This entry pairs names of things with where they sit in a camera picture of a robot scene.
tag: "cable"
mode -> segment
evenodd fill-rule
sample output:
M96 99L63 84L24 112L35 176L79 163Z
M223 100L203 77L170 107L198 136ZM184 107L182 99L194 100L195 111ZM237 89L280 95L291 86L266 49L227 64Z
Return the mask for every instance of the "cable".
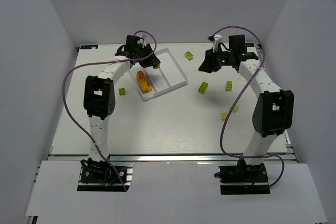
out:
M114 179L108 181L108 182L105 184L105 186L111 185L111 184L112 184L114 181L116 181L117 179L118 179L118 178L114 178Z
M245 28L245 27L242 27L242 26L225 26L217 31L215 31L213 33L213 36L215 36L216 34L218 34L220 31L223 31L224 29L227 29L227 28L238 28L238 29L242 29L242 30L245 30L247 32L249 32L250 34L252 34L256 39L257 41L259 42L260 44L260 47L263 49L263 57L262 57L262 60L260 62L260 65L259 67L257 68L257 70L252 74L251 78L247 81L246 85L243 87L243 89L241 90L241 92L239 93L239 95L237 96L236 100L233 102L231 108L229 109L229 112L227 113L227 117L224 121L224 124L223 124L223 128L222 128L222 131L220 133L220 139L219 139L219 146L221 147L221 150L222 152L229 156L229 157L235 157L235 158L239 158L239 159L242 159L242 158L270 158L270 157L277 157L280 159L281 163L282 163L282 169L281 169L281 172L280 172L280 175L279 177L269 186L267 187L263 187L263 189L267 189L267 188L270 188L272 187L273 185L275 185L279 180L280 178L282 177L283 175L283 171L285 169L285 163L284 163L284 160L279 156L279 155L275 155L275 154L272 154L272 155L267 155L265 157L262 157L262 156L238 156L238 155L234 155L234 154L231 154L231 153L227 153L224 148L223 148L223 136L224 136L224 131L225 131L225 127L226 127L226 124L227 124L227 121L230 117L230 115L232 114L232 111L233 111L233 108L236 106L237 102L239 101L240 97L243 95L243 93L245 92L245 90L247 89L247 87L251 84L251 82L253 81L254 77L258 74L258 72L260 71L260 69L263 67L264 65L264 62L265 62L265 59L266 59L266 52L265 52L265 48L264 46L262 45L262 42L261 40L258 38L258 36L252 32L251 30Z
M106 176L107 177L107 179L105 179L105 180L99 180L99 179L97 179L99 182L106 182L110 177L111 177L111 170L109 170L109 172L110 172L110 175L109 176Z
M253 182L252 182L252 184L251 185L248 185L248 186L244 186L244 188L245 189L247 189L247 188L251 188L251 187L253 187L254 186L254 184L257 182L257 176L254 178L254 180L253 180Z
M138 34L138 33L146 33L148 34L149 36L152 37L152 39L154 40L154 43L155 43L155 46L154 46L154 49L153 51L147 55L146 57L143 57L143 58L140 58L140 59L125 59L125 60L118 60L118 62L126 62L126 61L133 61L133 62L137 62L137 61L141 61L141 60L145 60L149 57L151 57L155 50L156 50L156 46L157 46L157 43L156 43L156 39L154 38L153 35L151 35L149 32L147 31L143 31L143 30L139 30L139 31L136 31L134 33L134 35ZM104 62L92 62L92 63L86 63L86 64L82 64L82 65L78 65L72 69L70 69L66 75L64 76L64 79L63 79L63 82L62 82L62 99L63 99L63 104L64 104L64 108L66 110L66 112L68 113L69 117L71 118L71 120L75 123L75 125L77 125L85 134L87 134L87 136L91 139L92 143L95 145L96 149L97 149L97 152L99 153L99 155L101 156L101 158L106 162L108 163L112 168L113 170L115 171L122 187L124 188L125 191L127 191L126 187L125 187L125 184L124 182L122 181L121 177L119 176L119 172L117 171L116 167L111 163L111 161L108 159L108 158L105 158L104 155L102 154L100 148L96 145L96 140L94 140L94 138L91 136L91 134L84 129L84 127L82 125L80 125L77 120L72 116L69 108L68 108L68 104L67 104L67 100L66 100L66 95L65 95L65 85L66 85L66 81L69 77L69 75L74 72L76 69L79 69L79 68L82 68L82 67L86 67L86 66L94 66L94 65L104 65L104 64L114 64L114 63L117 63L116 60L113 60L113 61L104 61Z
M227 48L223 42L219 43L219 45L222 45L226 51L231 52L231 49Z

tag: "white panel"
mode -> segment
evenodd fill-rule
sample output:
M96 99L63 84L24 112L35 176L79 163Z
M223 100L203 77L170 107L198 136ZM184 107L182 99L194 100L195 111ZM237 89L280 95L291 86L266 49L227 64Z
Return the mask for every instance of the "white panel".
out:
M93 61L112 60L119 45L99 45L98 49L79 50L76 65ZM188 84L157 98L143 101L138 85L126 73L115 85L115 110L110 118L108 146L111 154L213 154L221 153L219 135L223 126L219 114L227 112L246 84L244 77L232 67L222 67L216 73L199 72L205 50L211 44L159 44L158 50L168 48L188 77ZM194 59L187 60L190 51ZM83 108L85 79L99 73L105 66L80 68L72 76L67 101L70 111L81 125L90 129ZM225 81L233 82L233 90L225 91ZM198 88L205 81L205 94ZM126 95L119 96L118 89ZM228 152L243 152L252 137L252 113L257 98L248 88L228 121L224 148ZM72 122L63 110L54 138L52 154L87 155L90 139ZM283 136L272 144L270 152L286 152Z
M336 223L336 0L287 0L266 40L266 67L295 95L289 130L308 164L330 223Z
M0 222L22 222L76 50L49 0L0 0Z
M248 27L264 40L285 1L51 0L77 46L124 43L124 34L138 29L159 42L205 42L227 25Z
M280 164L267 164L270 180ZM309 170L286 165L270 195L221 195L215 164L136 163L127 193L77 191L79 162L41 165L27 215L43 224L298 223L326 221Z

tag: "white table surface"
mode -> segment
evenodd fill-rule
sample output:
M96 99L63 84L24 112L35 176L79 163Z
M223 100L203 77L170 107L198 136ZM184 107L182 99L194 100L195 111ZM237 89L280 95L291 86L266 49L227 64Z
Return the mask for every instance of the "white table surface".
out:
M99 45L98 49L79 50L76 66L114 58L120 45ZM109 122L108 146L111 154L216 154L221 153L219 135L223 121L220 112L227 112L246 80L231 67L217 73L199 72L205 50L211 44L158 44L158 50L168 48L188 77L188 84L157 98L143 101L138 87L129 73L115 85L116 108ZM184 53L190 51L189 61ZM69 108L87 130L90 129L83 108L85 79L96 75L106 65L89 66L76 70L72 76L67 101ZM202 81L209 83L205 94L197 92ZM233 90L225 91L225 82L233 82ZM126 95L119 96L118 89ZM257 98L251 88L241 97L239 111L229 119L224 148L228 152L243 152L253 133L252 113ZM65 110L56 129L51 154L87 155L89 138L73 124ZM285 153L285 138L279 136L269 152Z
M270 182L281 164L265 164ZM269 195L221 195L218 164L135 163L127 193L77 191L79 162L43 161L26 215L38 224L320 223L306 164L286 164Z

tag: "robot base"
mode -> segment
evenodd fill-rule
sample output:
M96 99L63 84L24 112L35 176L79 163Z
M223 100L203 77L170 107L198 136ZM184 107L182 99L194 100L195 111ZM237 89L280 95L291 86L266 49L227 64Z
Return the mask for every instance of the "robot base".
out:
M116 166L121 180L126 183L127 167ZM125 191L115 171L105 162L92 162L83 165L77 191Z
M264 164L260 165L257 173L239 172L238 166L220 166L220 172L215 177L221 179L221 195L250 195L250 194L270 194L268 177Z

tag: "black mount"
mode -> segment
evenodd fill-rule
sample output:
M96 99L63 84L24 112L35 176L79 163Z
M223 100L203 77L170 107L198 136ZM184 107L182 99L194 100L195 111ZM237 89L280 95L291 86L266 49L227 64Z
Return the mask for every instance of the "black mount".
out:
M245 35L229 36L228 51L223 51L221 46L224 46L224 44L220 43L215 52L212 49L205 51L205 59L198 68L199 71L212 73L217 72L222 66L232 66L238 72L242 61L258 59L254 52L247 52Z
M219 170L215 177L221 179L221 195L270 194L267 185L260 185L268 183L264 164L248 166L243 159L240 159L237 165L220 166Z
M112 184L119 184L120 181L114 171L114 169L104 161L93 161L83 159L81 162L82 172L80 182L82 185L78 185L77 191L124 191L123 187L112 187ZM127 167L116 166L116 169L121 175L121 180L126 183Z
M126 44L118 48L115 56L121 55L129 59L140 59L153 52L150 44L146 44L145 47L142 47L140 40L143 40L143 38L135 35L127 35ZM140 66L143 68L153 67L155 69L160 67L160 63L160 60L154 53L151 57L139 62Z
M101 79L97 76L87 76L84 91L84 109L87 110L89 117L98 116L104 120L111 115L116 106L114 96L113 80Z
M252 116L253 127L262 137L280 135L292 125L294 94L292 91L268 92L259 95Z

